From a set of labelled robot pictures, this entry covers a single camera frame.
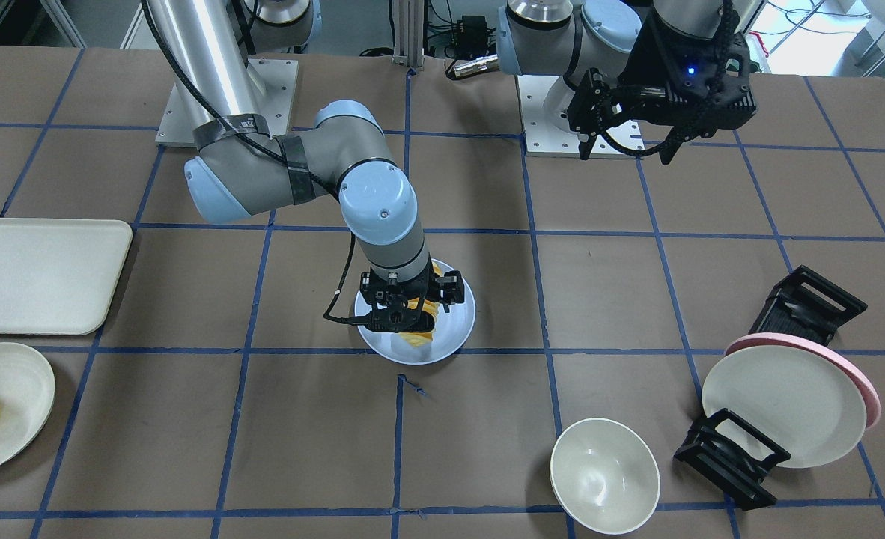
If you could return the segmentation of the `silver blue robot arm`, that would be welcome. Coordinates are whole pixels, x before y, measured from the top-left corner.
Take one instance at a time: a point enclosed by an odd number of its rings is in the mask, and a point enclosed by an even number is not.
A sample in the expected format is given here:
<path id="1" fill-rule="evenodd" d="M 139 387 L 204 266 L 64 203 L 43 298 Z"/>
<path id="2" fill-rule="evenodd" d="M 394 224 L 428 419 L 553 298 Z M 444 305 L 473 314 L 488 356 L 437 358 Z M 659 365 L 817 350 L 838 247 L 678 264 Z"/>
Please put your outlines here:
<path id="1" fill-rule="evenodd" d="M 580 160 L 603 144 L 668 164 L 693 138 L 754 115 L 739 27 L 734 1 L 654 1 L 645 17 L 621 1 L 508 1 L 494 54 L 454 61 L 446 75 L 549 76 L 544 113 Z"/>
<path id="2" fill-rule="evenodd" d="M 198 156 L 183 168 L 212 224 L 331 195 L 371 265 L 364 283 L 455 290 L 435 269 L 416 194 L 392 164 L 366 106 L 336 101 L 303 133 L 275 136 L 223 1 L 144 1 L 142 15 L 195 116 Z M 558 76 L 565 112 L 587 158 L 597 137 L 629 120 L 669 127 L 652 148 L 662 163 L 693 137 L 743 126 L 756 112 L 743 15 L 750 1 L 654 1 L 641 16 L 621 1 L 508 1 L 495 30 L 499 69 Z"/>

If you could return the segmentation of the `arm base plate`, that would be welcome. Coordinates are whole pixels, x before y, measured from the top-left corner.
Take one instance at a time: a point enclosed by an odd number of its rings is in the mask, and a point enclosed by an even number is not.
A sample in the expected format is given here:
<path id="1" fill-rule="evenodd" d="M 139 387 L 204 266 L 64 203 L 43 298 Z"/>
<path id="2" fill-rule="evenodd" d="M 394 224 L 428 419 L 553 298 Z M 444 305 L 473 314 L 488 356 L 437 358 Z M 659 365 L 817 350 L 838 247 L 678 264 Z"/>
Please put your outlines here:
<path id="1" fill-rule="evenodd" d="M 560 76 L 517 76 L 519 110 L 528 156 L 579 159 L 579 139 L 569 129 L 566 107 L 574 95 Z M 628 121 L 608 133 L 625 147 L 645 149 L 638 123 Z M 630 158 L 599 138 L 590 158 Z"/>
<path id="2" fill-rule="evenodd" d="M 295 59 L 250 58 L 246 67 L 216 67 L 210 61 L 197 61 L 208 71 L 190 70 L 188 77 L 207 102 L 224 115 L 254 113 L 265 120 L 271 135 L 284 135 L 290 119 L 299 76 Z M 213 116 L 175 82 L 164 113 L 159 120 L 155 141 L 164 147 L 195 147 L 194 130 Z"/>

